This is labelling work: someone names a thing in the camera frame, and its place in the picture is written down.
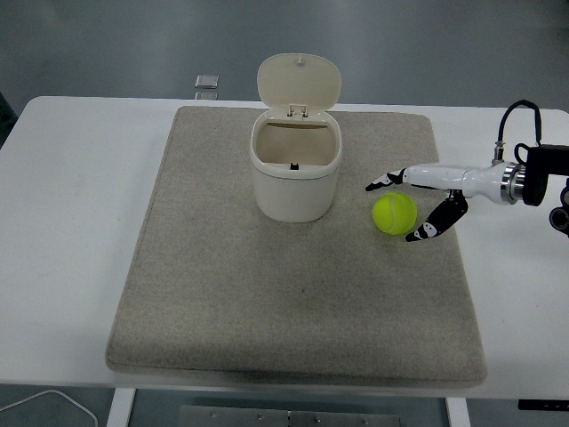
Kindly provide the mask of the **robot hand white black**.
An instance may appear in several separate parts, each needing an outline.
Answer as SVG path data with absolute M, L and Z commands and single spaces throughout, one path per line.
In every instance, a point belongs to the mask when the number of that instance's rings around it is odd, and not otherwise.
M 408 242 L 435 238 L 449 230 L 468 211 L 467 200 L 483 196 L 499 205 L 513 201 L 506 181 L 506 164 L 485 169 L 467 169 L 456 165 L 421 164 L 383 174 L 365 189 L 373 191 L 408 183 L 414 187 L 447 190 L 449 196 L 428 216 Z

